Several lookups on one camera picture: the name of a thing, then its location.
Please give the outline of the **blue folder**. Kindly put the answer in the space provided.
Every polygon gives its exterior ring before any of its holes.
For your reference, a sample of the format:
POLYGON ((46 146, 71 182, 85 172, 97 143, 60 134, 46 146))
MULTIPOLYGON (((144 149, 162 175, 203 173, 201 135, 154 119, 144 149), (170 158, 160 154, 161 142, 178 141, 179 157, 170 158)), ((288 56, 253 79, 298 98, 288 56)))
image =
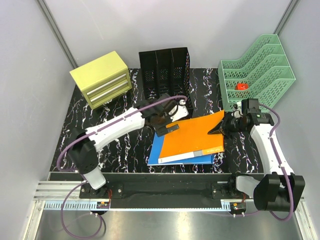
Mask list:
POLYGON ((215 154, 195 156, 191 158, 184 158, 180 160, 171 161, 168 163, 160 163, 159 157, 164 143, 165 136, 158 137, 154 134, 151 152, 149 154, 148 166, 164 166, 164 165, 203 165, 212 164, 215 158, 215 154))

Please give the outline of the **orange folder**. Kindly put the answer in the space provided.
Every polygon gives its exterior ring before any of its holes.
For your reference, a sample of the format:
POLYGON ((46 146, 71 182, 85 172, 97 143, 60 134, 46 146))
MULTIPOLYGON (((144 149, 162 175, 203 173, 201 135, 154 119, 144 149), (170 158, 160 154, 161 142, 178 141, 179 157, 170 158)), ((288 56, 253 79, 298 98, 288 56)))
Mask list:
POLYGON ((178 129, 164 135, 158 162, 167 164, 173 161, 222 153, 224 136, 221 133, 209 134, 223 119, 225 111, 221 110, 177 122, 178 129))

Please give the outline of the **black magazine file holder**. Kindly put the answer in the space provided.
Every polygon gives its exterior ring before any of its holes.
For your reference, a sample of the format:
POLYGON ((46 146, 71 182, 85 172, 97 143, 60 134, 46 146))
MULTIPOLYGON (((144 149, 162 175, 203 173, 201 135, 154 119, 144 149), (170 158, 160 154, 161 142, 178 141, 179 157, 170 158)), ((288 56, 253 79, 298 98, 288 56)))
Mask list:
POLYGON ((187 47, 141 51, 138 53, 144 98, 159 98, 163 94, 187 97, 186 119, 193 116, 190 97, 190 55, 187 47))

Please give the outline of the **yellow-green drawer cabinet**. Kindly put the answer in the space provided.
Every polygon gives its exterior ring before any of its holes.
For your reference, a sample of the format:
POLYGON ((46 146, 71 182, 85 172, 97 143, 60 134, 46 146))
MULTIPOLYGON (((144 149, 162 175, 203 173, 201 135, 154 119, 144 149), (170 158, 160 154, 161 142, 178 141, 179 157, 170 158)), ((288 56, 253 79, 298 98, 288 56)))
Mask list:
POLYGON ((116 51, 70 71, 91 109, 97 109, 132 89, 128 66, 116 51))

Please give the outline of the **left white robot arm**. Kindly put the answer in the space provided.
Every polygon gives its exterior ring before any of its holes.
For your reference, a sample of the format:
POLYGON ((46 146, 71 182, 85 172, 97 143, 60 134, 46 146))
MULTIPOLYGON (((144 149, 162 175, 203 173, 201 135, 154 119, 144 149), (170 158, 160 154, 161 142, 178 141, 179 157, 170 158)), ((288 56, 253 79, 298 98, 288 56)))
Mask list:
POLYGON ((166 128, 186 115, 186 97, 162 94, 158 99, 137 102, 124 113, 94 127, 78 131, 65 148, 76 170, 90 185, 90 192, 97 198, 108 193, 107 180, 98 167, 97 152, 114 140, 132 131, 150 125, 161 136, 177 130, 178 125, 166 128))

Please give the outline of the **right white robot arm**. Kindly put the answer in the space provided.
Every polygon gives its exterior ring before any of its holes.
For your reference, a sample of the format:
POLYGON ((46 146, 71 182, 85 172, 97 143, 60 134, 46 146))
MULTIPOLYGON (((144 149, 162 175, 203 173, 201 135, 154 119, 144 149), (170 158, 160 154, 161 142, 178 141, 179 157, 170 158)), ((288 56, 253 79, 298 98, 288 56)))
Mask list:
POLYGON ((264 176, 257 180, 248 174, 235 174, 227 185, 228 195, 236 199, 245 194, 253 199, 259 211, 269 211, 272 215, 287 212, 291 216, 306 182, 303 176, 294 173, 281 150, 276 135, 281 120, 274 121, 269 113, 263 113, 260 108, 264 106, 257 98, 243 99, 239 116, 224 114, 208 134, 231 138, 236 132, 249 133, 257 147, 264 176))

